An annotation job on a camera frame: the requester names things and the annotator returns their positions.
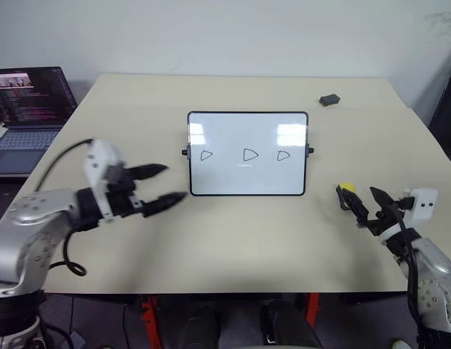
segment table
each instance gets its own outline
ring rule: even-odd
[[[336,93],[338,105],[322,107]],[[87,137],[118,145],[129,166],[158,162],[165,173],[139,183],[149,200],[188,190],[186,116],[206,111],[307,111],[307,186],[298,197],[193,197],[155,217],[101,223],[76,234],[70,256],[88,275],[52,270],[44,288],[66,293],[401,291],[406,280],[387,248],[340,210],[335,187],[356,183],[394,198],[406,187],[439,190],[433,219],[418,229],[451,258],[451,163],[385,79],[101,76],[57,136],[21,194],[33,190],[64,147]],[[77,150],[44,189],[87,187]],[[54,260],[61,258],[60,252]]]

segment white wall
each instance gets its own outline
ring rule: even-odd
[[[3,0],[0,68],[385,76],[426,123],[451,73],[451,0]]]

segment laptop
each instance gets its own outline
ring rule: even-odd
[[[76,107],[60,67],[0,69],[0,177],[27,177]]]

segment laptop screen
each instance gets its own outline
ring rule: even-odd
[[[6,126],[64,125],[76,107],[61,68],[0,69],[0,116]]]

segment black fabric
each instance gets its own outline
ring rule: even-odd
[[[217,349],[219,319],[211,308],[199,308],[187,321],[180,349]]]
[[[32,326],[38,316],[39,292],[0,298],[0,337]]]
[[[451,333],[418,328],[418,344],[424,349],[451,349]]]
[[[267,306],[277,345],[322,348],[319,338],[303,313],[283,300],[273,300]]]

